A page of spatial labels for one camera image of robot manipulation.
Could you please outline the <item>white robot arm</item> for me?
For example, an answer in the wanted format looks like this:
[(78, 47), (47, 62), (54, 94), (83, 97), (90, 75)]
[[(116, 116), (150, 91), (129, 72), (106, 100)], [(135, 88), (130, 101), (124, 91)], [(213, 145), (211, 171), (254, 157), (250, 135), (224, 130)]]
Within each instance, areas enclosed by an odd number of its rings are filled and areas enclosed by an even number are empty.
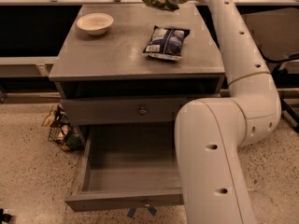
[(237, 149), (275, 130), (281, 114), (278, 91), (234, 1), (204, 1), (230, 95), (194, 100), (178, 112), (175, 147), (187, 222), (256, 224)]

